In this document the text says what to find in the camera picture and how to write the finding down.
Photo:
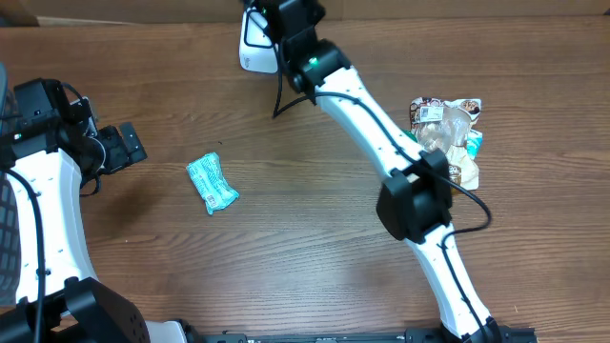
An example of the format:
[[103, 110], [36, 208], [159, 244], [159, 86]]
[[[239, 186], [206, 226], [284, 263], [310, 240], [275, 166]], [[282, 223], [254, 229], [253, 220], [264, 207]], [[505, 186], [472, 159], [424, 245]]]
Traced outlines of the teal snack packet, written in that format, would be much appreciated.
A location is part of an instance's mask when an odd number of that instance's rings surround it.
[[208, 215], [225, 210], [239, 197], [227, 182], [216, 152], [210, 152], [191, 162], [186, 171], [205, 203]]

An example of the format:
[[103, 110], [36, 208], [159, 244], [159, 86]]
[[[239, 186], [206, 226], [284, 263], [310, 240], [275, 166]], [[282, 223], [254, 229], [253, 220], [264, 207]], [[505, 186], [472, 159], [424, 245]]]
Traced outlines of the green lid jar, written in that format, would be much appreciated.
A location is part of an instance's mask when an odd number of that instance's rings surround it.
[[410, 131], [403, 131], [410, 139], [417, 143], [417, 138]]

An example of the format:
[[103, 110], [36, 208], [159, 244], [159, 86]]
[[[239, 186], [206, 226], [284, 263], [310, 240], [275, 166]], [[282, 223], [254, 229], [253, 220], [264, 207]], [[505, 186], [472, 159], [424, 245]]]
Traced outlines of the beige Pantree snack bag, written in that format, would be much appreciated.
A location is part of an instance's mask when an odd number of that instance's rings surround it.
[[449, 163], [451, 180], [467, 191], [479, 187], [479, 167], [466, 150], [467, 134], [481, 114], [478, 98], [443, 100], [419, 97], [410, 107], [411, 133], [427, 151], [441, 150]]

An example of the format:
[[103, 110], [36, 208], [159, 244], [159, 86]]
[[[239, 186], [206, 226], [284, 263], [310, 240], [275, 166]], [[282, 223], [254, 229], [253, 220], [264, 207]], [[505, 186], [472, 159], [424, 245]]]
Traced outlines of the teal wipes pack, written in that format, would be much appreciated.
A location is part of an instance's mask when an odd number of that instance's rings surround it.
[[483, 134], [480, 131], [470, 130], [466, 139], [466, 150], [469, 158], [475, 160], [483, 142]]

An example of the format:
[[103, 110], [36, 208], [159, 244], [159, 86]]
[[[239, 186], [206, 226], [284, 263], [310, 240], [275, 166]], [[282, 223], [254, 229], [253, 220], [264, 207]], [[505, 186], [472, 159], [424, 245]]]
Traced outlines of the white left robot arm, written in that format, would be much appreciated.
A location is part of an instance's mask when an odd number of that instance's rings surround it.
[[149, 321], [104, 286], [92, 267], [82, 188], [147, 154], [131, 123], [99, 129], [89, 98], [38, 78], [4, 91], [1, 171], [18, 220], [20, 281], [14, 310], [1, 316], [4, 342], [197, 342], [185, 321]]

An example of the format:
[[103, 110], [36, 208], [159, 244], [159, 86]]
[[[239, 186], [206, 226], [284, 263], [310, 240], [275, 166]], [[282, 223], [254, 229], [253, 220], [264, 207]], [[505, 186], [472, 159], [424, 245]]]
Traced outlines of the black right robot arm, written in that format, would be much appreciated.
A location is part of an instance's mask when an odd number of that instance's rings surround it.
[[449, 163], [407, 137], [366, 90], [356, 67], [315, 27], [325, 15], [317, 1], [244, 4], [243, 30], [270, 40], [281, 79], [328, 113], [366, 153], [381, 181], [376, 213], [387, 232], [414, 253], [435, 295], [445, 342], [499, 342], [503, 335], [479, 299], [458, 252], [452, 224]]

